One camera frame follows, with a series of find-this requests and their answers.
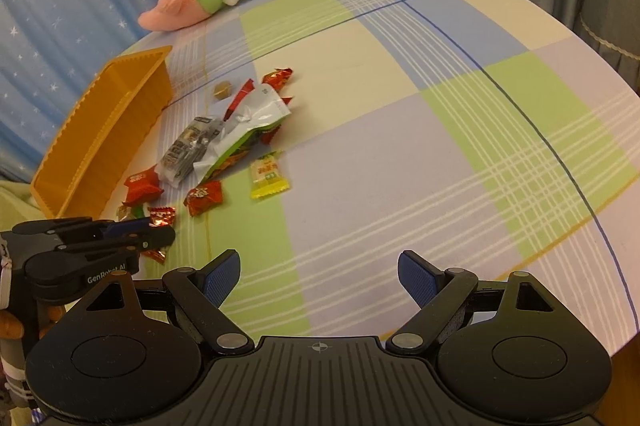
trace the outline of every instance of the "wrapped candy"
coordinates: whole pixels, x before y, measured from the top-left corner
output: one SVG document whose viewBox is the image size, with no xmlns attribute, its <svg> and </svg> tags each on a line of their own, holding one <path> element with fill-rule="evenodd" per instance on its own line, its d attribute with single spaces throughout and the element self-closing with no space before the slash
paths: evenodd
<svg viewBox="0 0 640 426">
<path fill-rule="evenodd" d="M 252 199 L 260 199 L 289 189 L 289 181 L 280 173 L 276 155 L 277 152 L 272 151 L 252 162 L 250 166 Z"/>
<path fill-rule="evenodd" d="M 269 74 L 265 74 L 262 77 L 262 83 L 267 83 L 271 85 L 276 92 L 280 92 L 292 74 L 293 71 L 291 69 L 276 69 Z"/>
<path fill-rule="evenodd" d="M 210 207 L 222 203 L 222 200 L 222 185 L 220 181 L 211 180 L 189 190 L 183 204 L 187 206 L 189 215 L 195 217 L 204 213 Z"/>
<path fill-rule="evenodd" d="M 156 174 L 155 166 L 129 176 L 124 181 L 124 186 L 129 190 L 127 191 L 127 198 L 122 204 L 130 207 L 156 200 L 164 192 L 160 188 L 160 180 L 158 174 Z"/>
<path fill-rule="evenodd" d="M 165 206 L 158 208 L 148 208 L 151 223 L 149 226 L 173 226 L 175 222 L 175 208 Z M 164 264 L 166 260 L 166 249 L 149 249 L 142 251 L 140 255 L 156 260 L 156 262 Z"/>
</svg>

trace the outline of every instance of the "bed sheet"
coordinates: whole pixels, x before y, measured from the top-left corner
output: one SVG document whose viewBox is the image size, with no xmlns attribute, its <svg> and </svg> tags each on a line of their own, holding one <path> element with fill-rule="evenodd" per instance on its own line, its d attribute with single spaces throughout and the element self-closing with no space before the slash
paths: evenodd
<svg viewBox="0 0 640 426">
<path fill-rule="evenodd" d="M 223 310 L 254 338 L 385 336 L 417 310 L 396 277 L 413 249 L 481 279 L 532 272 L 610 353 L 638 331 L 640 100 L 529 1 L 243 0 L 130 50 L 167 44 L 175 96 L 127 173 L 224 112 L 218 81 L 292 67 L 271 144 L 292 188 L 251 200 L 243 162 L 195 218 L 193 176 L 169 188 L 177 240 L 146 276 L 237 249 Z"/>
</svg>

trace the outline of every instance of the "orange plastic basket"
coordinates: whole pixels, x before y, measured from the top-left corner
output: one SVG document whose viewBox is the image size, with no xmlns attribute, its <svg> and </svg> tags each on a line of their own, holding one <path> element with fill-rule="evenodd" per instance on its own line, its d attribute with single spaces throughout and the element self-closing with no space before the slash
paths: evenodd
<svg viewBox="0 0 640 426">
<path fill-rule="evenodd" d="M 171 101 L 171 46 L 106 63 L 76 103 L 31 182 L 47 218 L 97 219 L 135 152 Z"/>
</svg>

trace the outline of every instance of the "red foil wrapper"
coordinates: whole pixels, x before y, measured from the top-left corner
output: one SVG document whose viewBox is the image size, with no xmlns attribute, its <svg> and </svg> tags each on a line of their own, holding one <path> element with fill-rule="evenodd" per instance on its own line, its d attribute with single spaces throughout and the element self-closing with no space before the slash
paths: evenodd
<svg viewBox="0 0 640 426">
<path fill-rule="evenodd" d="M 175 222 L 175 208 L 164 206 L 148 208 L 152 226 L 173 226 Z"/>
<path fill-rule="evenodd" d="M 254 90 L 254 88 L 254 81 L 252 79 L 248 79 L 246 82 L 244 82 L 244 85 L 242 85 L 242 88 L 240 89 L 238 94 L 236 94 L 236 97 L 229 104 L 229 108 L 226 110 L 225 117 L 222 118 L 223 121 L 226 121 L 231 117 L 231 114 L 234 113 L 236 107 L 238 107 L 242 99 L 244 99 L 244 97 L 249 92 Z"/>
<path fill-rule="evenodd" d="M 292 74 L 292 69 L 276 69 L 269 74 L 265 74 L 262 77 L 262 83 L 268 83 L 276 92 L 280 92 L 280 89 L 284 87 Z"/>
<path fill-rule="evenodd" d="M 189 209 L 189 215 L 195 217 L 207 211 L 210 207 L 222 202 L 222 185 L 220 181 L 212 180 L 198 184 L 189 190 L 184 205 Z"/>
<path fill-rule="evenodd" d="M 149 218 L 151 218 L 150 226 L 173 226 L 175 222 L 175 208 L 164 206 L 158 208 L 149 208 Z M 162 249 L 149 249 L 142 251 L 140 255 L 156 260 L 156 262 L 164 265 L 166 260 L 166 252 Z"/>
<path fill-rule="evenodd" d="M 129 188 L 127 198 L 122 203 L 124 206 L 138 206 L 161 196 L 164 190 L 160 188 L 160 180 L 155 167 L 153 165 L 148 170 L 133 174 L 124 181 L 124 186 Z"/>
</svg>

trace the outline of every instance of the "small snack package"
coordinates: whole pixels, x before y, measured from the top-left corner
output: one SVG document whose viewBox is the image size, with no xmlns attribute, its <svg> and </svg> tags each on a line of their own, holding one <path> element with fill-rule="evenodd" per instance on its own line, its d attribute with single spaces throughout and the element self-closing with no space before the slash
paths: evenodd
<svg viewBox="0 0 640 426">
<path fill-rule="evenodd" d="M 193 164 L 198 181 L 215 177 L 238 162 L 258 142 L 261 132 L 273 130 L 289 114 L 286 104 L 270 85 L 260 85 L 249 92 L 219 135 L 211 140 L 202 160 Z"/>
<path fill-rule="evenodd" d="M 276 162 L 277 154 L 274 151 L 269 152 L 256 159 L 249 167 L 252 199 L 260 199 L 289 189 L 289 181 L 282 176 Z"/>
<path fill-rule="evenodd" d="M 267 83 L 271 85 L 276 92 L 280 92 L 292 74 L 293 71 L 291 69 L 276 69 L 269 74 L 265 74 L 262 77 L 262 83 Z"/>
<path fill-rule="evenodd" d="M 198 184 L 195 188 L 189 190 L 183 202 L 192 217 L 200 215 L 210 207 L 220 203 L 222 203 L 222 185 L 217 180 Z"/>
<path fill-rule="evenodd" d="M 248 79 L 246 82 L 244 82 L 244 85 L 242 85 L 242 88 L 238 91 L 238 94 L 236 94 L 236 96 L 231 100 L 231 103 L 229 103 L 229 107 L 226 110 L 225 117 L 222 118 L 223 121 L 226 121 L 231 117 L 231 114 L 234 113 L 244 97 L 254 89 L 254 81 L 252 79 Z"/>
<path fill-rule="evenodd" d="M 175 222 L 175 208 L 165 206 L 159 208 L 148 208 L 149 218 L 151 223 L 149 226 L 173 226 Z M 149 249 L 148 251 L 142 251 L 140 255 L 149 257 L 156 260 L 156 262 L 164 265 L 166 260 L 166 249 L 161 247 L 160 249 Z"/>
<path fill-rule="evenodd" d="M 122 204 L 129 207 L 154 201 L 164 192 L 160 188 L 160 180 L 158 174 L 156 174 L 155 166 L 131 175 L 124 181 L 124 186 L 129 190 L 127 191 L 127 198 Z"/>
<path fill-rule="evenodd" d="M 158 163 L 158 175 L 174 188 L 187 177 L 193 163 L 203 156 L 210 140 L 218 135 L 222 121 L 214 117 L 198 116 L 182 131 Z"/>
</svg>

